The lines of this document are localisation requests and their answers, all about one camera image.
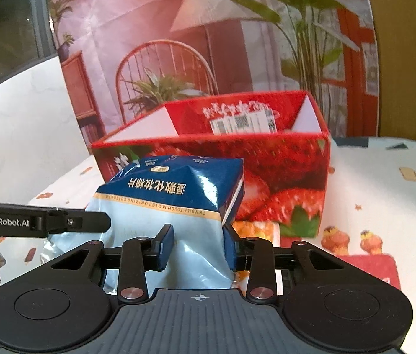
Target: tablecloth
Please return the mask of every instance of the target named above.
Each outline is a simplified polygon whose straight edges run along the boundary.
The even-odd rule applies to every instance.
[[[402,350],[416,354],[416,142],[371,138],[347,144],[358,146],[332,143],[320,233],[308,241],[401,288],[414,310]],[[29,204],[83,208],[102,183],[90,156]],[[331,248],[335,235],[348,235],[349,242]],[[0,270],[2,283],[37,267],[43,243],[1,240],[0,251],[8,262]]]

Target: gray ridged panel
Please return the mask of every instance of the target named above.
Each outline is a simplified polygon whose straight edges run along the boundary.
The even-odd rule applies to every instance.
[[[203,301],[199,291],[159,290],[148,304],[121,308],[101,336],[67,354],[329,354],[292,334],[273,307],[251,304],[237,290],[201,294]]]

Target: silver screw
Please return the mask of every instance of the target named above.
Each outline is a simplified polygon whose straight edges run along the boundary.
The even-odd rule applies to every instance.
[[[126,299],[138,299],[144,295],[144,290],[138,287],[126,287],[121,290],[121,297]]]
[[[273,296],[273,290],[268,287],[254,287],[250,291],[250,295],[257,299],[268,299]]]

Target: gold stripe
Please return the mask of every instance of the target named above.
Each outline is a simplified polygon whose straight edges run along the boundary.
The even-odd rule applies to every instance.
[[[116,201],[120,203],[128,203],[143,208],[166,211],[168,213],[183,214],[185,216],[200,217],[205,219],[215,219],[221,221],[221,217],[217,211],[185,208],[183,206],[166,205],[164,203],[146,201],[145,199],[124,197],[122,195],[95,193],[94,198],[107,199],[108,201]]]

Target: cotton pad package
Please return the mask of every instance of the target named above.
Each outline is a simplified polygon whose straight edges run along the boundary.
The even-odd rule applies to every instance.
[[[233,273],[224,259],[221,226],[234,220],[243,194],[241,158],[141,158],[100,186],[87,206],[110,216],[106,233],[64,233],[50,243],[60,253],[95,239],[105,247],[122,246],[141,235],[153,238],[169,223],[175,245],[166,270],[146,273],[149,293],[155,288],[229,288]],[[117,272],[108,272],[105,290],[114,290],[116,283]]]

